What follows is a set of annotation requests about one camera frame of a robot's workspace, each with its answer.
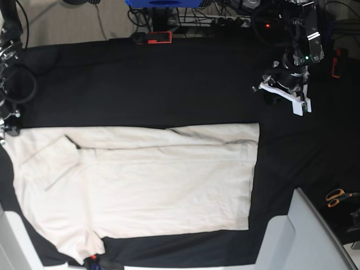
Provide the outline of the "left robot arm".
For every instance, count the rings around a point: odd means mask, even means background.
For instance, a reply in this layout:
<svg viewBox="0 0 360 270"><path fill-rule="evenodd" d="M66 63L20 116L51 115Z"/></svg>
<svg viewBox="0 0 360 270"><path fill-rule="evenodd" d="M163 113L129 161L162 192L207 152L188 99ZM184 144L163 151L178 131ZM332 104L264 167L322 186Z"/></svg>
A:
<svg viewBox="0 0 360 270"><path fill-rule="evenodd" d="M258 25L265 14L272 14L274 22L282 26L287 35L285 39L270 41L261 34ZM281 59L275 60L264 72L262 81L253 91L266 91L274 101L279 98L290 101L295 115L311 113L311 99L307 96L309 67L325 56L315 1L261 3L251 13L251 27L261 42L285 50Z"/></svg>

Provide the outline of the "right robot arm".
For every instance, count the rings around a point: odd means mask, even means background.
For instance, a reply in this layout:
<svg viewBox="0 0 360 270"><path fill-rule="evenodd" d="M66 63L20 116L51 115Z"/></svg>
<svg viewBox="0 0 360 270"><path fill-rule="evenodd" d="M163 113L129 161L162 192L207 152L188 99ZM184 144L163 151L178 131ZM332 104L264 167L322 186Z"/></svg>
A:
<svg viewBox="0 0 360 270"><path fill-rule="evenodd" d="M20 59L27 49L28 42L23 46L21 36L23 27L17 12L22 10L26 29L29 30L28 16L19 1L1 1L1 144L5 144L6 134L18 136L19 126L11 124L11 118L19 118L21 112L19 105L31 101L37 93L38 83L33 72L26 66L20 64ZM19 72L26 72L33 84L30 93L25 97L12 97L11 92L6 90L6 84Z"/></svg>

